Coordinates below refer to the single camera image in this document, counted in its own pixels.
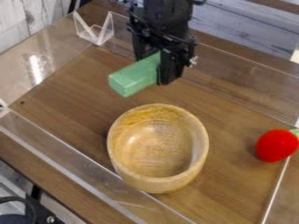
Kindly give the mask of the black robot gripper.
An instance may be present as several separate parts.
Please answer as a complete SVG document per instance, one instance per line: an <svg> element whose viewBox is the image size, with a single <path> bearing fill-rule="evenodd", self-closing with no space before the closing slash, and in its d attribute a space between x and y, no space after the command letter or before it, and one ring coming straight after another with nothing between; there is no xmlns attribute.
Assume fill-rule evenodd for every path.
<svg viewBox="0 0 299 224"><path fill-rule="evenodd" d="M161 51L158 84L169 85L194 65L197 40L190 21L197 0L131 0L129 30L138 60Z"/></svg>

